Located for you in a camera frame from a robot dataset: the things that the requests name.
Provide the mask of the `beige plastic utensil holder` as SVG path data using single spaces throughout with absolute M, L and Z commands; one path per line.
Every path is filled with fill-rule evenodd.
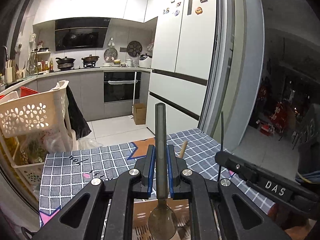
M 156 199 L 135 202 L 132 239 L 191 239 L 189 202 L 168 198 L 158 204 Z

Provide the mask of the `dark grey spoon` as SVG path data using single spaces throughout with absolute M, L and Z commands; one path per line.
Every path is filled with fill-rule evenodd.
M 167 205 L 167 132 L 165 104 L 155 105 L 155 153 L 157 206 L 150 213 L 148 227 L 154 239 L 172 239 L 177 230 L 174 211 Z

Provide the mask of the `grey checkered star tablecloth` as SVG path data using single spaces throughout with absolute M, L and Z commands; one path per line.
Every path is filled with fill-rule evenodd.
M 185 141 L 187 148 L 183 158 L 187 167 L 206 179 L 216 180 L 218 165 L 214 157 L 220 144 L 197 128 L 167 135 L 167 143 L 174 147 L 176 154 Z M 46 224 L 91 179 L 116 179 L 132 169 L 154 143 L 154 138 L 148 138 L 90 150 L 47 154 L 39 194 L 40 225 Z

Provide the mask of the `cardboard box on floor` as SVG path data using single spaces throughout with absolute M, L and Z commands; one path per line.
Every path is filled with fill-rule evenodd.
M 146 105 L 143 103 L 135 103 L 133 106 L 133 119 L 136 125 L 144 125 L 146 123 Z

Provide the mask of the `black thin chopstick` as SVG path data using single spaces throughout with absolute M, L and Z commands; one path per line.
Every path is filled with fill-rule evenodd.
M 220 143 L 220 152 L 223 152 L 223 143 L 224 143 L 224 114 L 223 111 L 221 111 L 221 143 Z M 221 177 L 221 170 L 222 167 L 221 165 L 219 165 L 219 169 L 218 169 L 218 174 L 217 174 L 217 181 L 220 181 L 220 177 Z

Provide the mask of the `black built-in oven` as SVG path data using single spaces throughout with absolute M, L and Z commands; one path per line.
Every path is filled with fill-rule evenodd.
M 138 100 L 141 72 L 104 72 L 104 103 Z

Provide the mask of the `beige flower-cutout trolley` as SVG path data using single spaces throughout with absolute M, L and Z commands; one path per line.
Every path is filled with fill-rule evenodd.
M 73 150 L 76 135 L 68 113 L 68 84 L 62 80 L 46 92 L 20 97 L 12 91 L 1 98 L 1 142 L 49 131 L 62 136 L 65 151 Z

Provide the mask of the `white rice cooker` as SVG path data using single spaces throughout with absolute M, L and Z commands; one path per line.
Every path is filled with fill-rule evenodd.
M 139 58 L 140 68 L 151 68 L 152 65 L 152 56 L 148 54 L 142 54 Z

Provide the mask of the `white refrigerator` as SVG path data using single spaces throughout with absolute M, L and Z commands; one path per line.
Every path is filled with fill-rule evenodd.
M 217 0 L 157 0 L 146 126 L 164 103 L 167 133 L 196 128 L 213 60 Z

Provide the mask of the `black pot on stove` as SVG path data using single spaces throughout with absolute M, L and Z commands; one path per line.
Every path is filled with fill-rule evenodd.
M 82 59 L 84 68 L 95 68 L 96 62 L 99 60 L 99 56 L 90 54 L 87 57 L 83 57 Z

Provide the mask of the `black wok on stove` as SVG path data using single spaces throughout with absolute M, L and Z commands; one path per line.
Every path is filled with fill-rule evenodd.
M 64 58 L 56 57 L 55 59 L 59 70 L 70 70 L 74 67 L 74 58 L 65 56 Z

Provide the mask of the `black range hood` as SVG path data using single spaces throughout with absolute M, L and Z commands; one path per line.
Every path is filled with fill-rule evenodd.
M 106 17 L 76 17 L 55 21 L 55 50 L 103 48 L 108 26 Z

